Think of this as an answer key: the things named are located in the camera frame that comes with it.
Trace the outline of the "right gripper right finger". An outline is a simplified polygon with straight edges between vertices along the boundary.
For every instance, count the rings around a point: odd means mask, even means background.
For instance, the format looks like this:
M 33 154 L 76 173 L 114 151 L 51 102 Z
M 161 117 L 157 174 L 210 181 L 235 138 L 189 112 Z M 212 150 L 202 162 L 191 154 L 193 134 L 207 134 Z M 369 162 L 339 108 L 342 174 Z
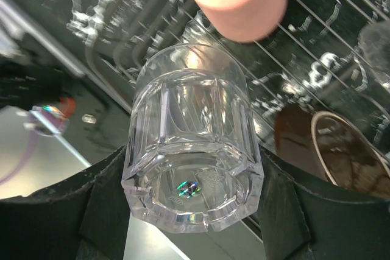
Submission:
M 389 200 L 339 188 L 260 149 L 267 259 L 389 259 Z

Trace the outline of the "red floral lacquer bowl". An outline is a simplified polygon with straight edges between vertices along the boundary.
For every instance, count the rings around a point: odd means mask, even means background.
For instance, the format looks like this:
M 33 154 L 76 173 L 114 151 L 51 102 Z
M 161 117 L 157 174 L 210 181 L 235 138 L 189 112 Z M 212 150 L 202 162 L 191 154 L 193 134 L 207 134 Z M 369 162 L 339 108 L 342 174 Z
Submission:
M 289 164 L 340 188 L 389 198 L 389 167 L 348 120 L 296 104 L 275 117 L 277 155 Z

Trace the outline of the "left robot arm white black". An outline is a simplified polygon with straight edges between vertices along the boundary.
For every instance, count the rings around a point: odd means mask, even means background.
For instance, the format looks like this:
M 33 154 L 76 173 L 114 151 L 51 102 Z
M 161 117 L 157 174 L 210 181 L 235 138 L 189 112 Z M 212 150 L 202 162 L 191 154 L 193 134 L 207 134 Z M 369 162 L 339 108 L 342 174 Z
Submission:
M 73 97 L 73 76 L 43 65 L 1 64 L 1 108 L 6 106 L 31 110 L 36 105 L 57 104 Z

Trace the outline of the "clear drinking glass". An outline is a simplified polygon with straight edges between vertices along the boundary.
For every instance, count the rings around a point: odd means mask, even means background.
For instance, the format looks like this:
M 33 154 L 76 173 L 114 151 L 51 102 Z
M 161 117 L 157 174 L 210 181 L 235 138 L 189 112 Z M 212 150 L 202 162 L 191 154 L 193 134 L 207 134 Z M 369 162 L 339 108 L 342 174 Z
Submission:
M 170 233 L 252 215 L 264 181 L 246 78 L 226 52 L 177 44 L 141 69 L 122 187 L 137 219 Z

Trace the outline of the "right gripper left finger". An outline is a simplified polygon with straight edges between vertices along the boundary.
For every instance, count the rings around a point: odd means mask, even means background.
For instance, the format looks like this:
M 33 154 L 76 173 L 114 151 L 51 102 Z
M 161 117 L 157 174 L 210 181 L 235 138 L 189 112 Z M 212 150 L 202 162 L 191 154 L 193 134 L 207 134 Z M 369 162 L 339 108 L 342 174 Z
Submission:
M 122 259 L 126 148 L 28 197 L 1 200 L 1 259 Z

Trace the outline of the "clear glass plate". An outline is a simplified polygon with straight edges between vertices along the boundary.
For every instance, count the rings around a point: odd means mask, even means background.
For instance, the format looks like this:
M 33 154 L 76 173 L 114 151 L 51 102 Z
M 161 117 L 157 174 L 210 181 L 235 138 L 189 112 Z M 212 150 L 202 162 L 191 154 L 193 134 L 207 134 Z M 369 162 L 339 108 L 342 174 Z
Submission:
M 389 92 L 389 20 L 368 24 L 359 34 L 363 57 L 379 84 Z

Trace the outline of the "wire dish rack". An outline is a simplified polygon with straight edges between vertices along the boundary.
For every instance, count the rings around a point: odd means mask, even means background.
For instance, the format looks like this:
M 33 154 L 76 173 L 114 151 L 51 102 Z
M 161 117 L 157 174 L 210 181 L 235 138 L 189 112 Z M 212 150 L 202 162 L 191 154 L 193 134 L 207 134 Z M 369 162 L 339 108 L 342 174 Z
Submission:
M 194 0 L 97 0 L 90 13 L 86 60 L 124 105 L 141 68 L 158 51 L 209 44 L 242 67 L 256 131 L 269 149 L 277 113 L 300 104 L 337 112 L 389 153 L 389 92 L 358 42 L 363 27 L 389 20 L 389 0 L 287 0 L 276 30 L 249 44 L 223 37 Z

